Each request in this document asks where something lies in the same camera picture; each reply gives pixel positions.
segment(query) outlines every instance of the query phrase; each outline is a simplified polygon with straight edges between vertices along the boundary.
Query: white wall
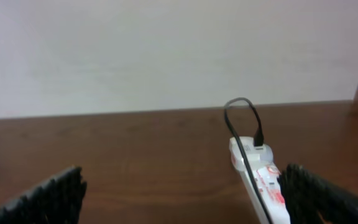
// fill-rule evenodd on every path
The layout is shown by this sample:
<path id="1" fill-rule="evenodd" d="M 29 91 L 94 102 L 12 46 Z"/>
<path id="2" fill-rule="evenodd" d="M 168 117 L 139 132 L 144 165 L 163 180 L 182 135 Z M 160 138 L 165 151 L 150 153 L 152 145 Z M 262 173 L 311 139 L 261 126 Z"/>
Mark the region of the white wall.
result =
<path id="1" fill-rule="evenodd" d="M 0 118 L 352 99 L 355 0 L 0 0 Z"/>

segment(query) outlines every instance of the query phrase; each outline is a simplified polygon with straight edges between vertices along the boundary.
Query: desk surface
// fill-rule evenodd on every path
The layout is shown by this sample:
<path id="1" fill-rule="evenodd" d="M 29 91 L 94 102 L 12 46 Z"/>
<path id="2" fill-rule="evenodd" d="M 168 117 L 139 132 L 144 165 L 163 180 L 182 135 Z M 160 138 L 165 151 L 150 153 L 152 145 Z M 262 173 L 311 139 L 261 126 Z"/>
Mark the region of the desk surface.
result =
<path id="1" fill-rule="evenodd" d="M 358 194 L 358 106 L 260 106 L 265 141 L 288 163 Z M 254 117 L 234 110 L 241 135 Z M 0 120 L 0 204 L 75 164 L 80 223 L 258 223 L 230 162 L 219 109 Z"/>

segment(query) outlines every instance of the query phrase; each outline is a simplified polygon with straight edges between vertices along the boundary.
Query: black cable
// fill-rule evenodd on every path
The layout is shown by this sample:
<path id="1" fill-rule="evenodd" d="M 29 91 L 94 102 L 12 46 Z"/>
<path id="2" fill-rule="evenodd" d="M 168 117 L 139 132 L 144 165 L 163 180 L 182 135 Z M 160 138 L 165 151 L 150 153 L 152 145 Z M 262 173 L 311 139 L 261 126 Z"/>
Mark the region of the black cable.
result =
<path id="1" fill-rule="evenodd" d="M 260 122 L 260 118 L 259 118 L 259 115 L 258 115 L 258 112 L 256 112 L 256 109 L 255 107 L 253 106 L 253 104 L 251 103 L 250 100 L 248 100 L 247 98 L 244 98 L 244 97 L 239 97 L 239 98 L 236 98 L 236 99 L 233 99 L 231 101 L 228 101 L 225 105 L 224 105 L 224 120 L 226 122 L 226 125 L 227 127 L 229 128 L 230 132 L 232 133 L 233 137 L 236 139 L 236 142 L 237 142 L 237 145 L 239 146 L 239 149 L 240 149 L 240 153 L 241 153 L 241 156 L 242 156 L 242 159 L 244 160 L 244 164 L 246 165 L 246 169 L 247 169 L 247 173 L 248 173 L 248 176 L 249 176 L 249 179 L 251 181 L 251 184 L 252 184 L 252 187 L 254 188 L 254 191 L 255 191 L 255 194 L 259 200 L 259 203 L 260 205 L 262 206 L 262 209 L 264 210 L 265 212 L 265 215 L 266 215 L 266 218 L 267 218 L 267 221 L 270 223 L 270 224 L 273 224 L 273 221 L 272 221 L 272 218 L 270 217 L 270 214 L 269 212 L 267 211 L 267 208 L 264 204 L 264 201 L 262 200 L 262 196 L 260 196 L 260 192 L 259 192 L 259 189 L 258 189 L 258 186 L 256 185 L 256 181 L 255 181 L 255 177 L 252 173 L 252 169 L 251 169 L 251 166 L 249 164 L 249 161 L 248 161 L 248 157 L 247 157 L 247 154 L 246 154 L 246 151 L 244 150 L 244 147 L 241 143 L 241 140 L 240 140 L 240 137 L 239 135 L 237 134 L 236 130 L 233 128 L 233 125 L 230 123 L 230 120 L 229 118 L 227 117 L 227 109 L 230 108 L 230 105 L 232 103 L 235 103 L 237 101 L 245 101 L 248 103 L 249 107 L 252 109 L 252 111 L 254 112 L 255 114 L 255 117 L 258 121 L 258 130 L 255 134 L 255 138 L 254 138 L 254 146 L 261 146 L 263 145 L 263 141 L 264 141 L 264 136 L 263 136 L 263 133 L 262 133 L 262 124 Z"/>

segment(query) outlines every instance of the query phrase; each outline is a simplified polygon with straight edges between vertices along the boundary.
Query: white power strip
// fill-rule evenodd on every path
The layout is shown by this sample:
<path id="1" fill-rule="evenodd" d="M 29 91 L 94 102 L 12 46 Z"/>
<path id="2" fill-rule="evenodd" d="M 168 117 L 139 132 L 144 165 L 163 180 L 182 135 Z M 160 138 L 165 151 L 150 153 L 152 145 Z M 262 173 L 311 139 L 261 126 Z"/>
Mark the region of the white power strip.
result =
<path id="1" fill-rule="evenodd" d="M 273 223 L 289 224 L 290 216 L 285 208 L 284 198 L 281 195 L 280 185 L 277 182 L 277 177 L 280 175 L 280 172 L 273 163 L 272 149 L 266 144 L 260 147 L 254 147 L 254 139 L 251 137 L 240 137 L 240 140 L 246 151 L 260 196 L 262 196 L 263 203 L 265 204 Z M 248 195 L 251 198 L 252 204 L 259 217 L 259 221 L 261 224 L 269 224 L 266 214 L 264 213 L 250 182 L 236 139 L 230 138 L 229 147 L 233 166 L 241 175 L 242 181 L 246 186 Z"/>

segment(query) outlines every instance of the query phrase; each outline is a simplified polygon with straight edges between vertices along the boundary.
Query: label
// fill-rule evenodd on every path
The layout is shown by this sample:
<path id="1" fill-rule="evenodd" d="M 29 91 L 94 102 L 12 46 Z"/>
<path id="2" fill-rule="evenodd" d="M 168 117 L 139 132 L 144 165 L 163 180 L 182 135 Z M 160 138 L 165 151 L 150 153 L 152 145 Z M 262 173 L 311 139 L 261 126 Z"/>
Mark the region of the label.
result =
<path id="1" fill-rule="evenodd" d="M 285 205 L 280 185 L 277 182 L 277 177 L 280 174 L 277 167 L 275 167 L 275 165 L 268 165 L 253 171 L 253 173 L 258 188 L 263 196 L 268 196 L 273 203 Z"/>
<path id="2" fill-rule="evenodd" d="M 237 162 L 233 154 L 231 154 L 231 162 L 233 163 L 234 166 L 236 166 Z"/>

